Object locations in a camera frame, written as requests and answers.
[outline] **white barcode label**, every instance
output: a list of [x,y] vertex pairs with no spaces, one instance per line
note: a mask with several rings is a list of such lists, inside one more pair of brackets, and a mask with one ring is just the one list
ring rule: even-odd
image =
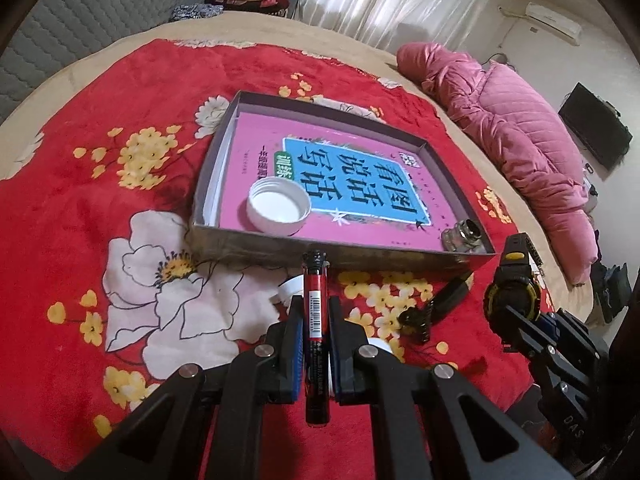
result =
[[319,290],[309,291],[309,337],[322,337],[322,304]]

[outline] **blue title panel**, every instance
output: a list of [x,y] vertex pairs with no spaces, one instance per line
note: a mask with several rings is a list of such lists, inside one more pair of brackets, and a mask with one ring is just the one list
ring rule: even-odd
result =
[[308,140],[283,139],[294,180],[316,211],[431,225],[407,174],[395,161]]

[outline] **green label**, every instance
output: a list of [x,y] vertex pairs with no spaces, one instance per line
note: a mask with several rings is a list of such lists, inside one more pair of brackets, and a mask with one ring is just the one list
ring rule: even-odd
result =
[[273,167],[276,176],[293,180],[293,159],[287,152],[275,152],[273,154]]

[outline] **flower center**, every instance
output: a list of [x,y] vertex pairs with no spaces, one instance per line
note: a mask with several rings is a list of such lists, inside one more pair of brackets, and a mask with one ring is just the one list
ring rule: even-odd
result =
[[171,251],[166,260],[158,264],[158,272],[156,272],[157,283],[162,285],[173,280],[186,278],[195,270],[195,263],[188,252],[180,251],[175,253]]

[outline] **television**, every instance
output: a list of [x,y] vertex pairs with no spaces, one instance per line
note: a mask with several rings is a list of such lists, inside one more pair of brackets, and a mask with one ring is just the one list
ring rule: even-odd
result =
[[617,110],[578,83],[558,112],[564,124],[607,170],[629,150],[632,136]]

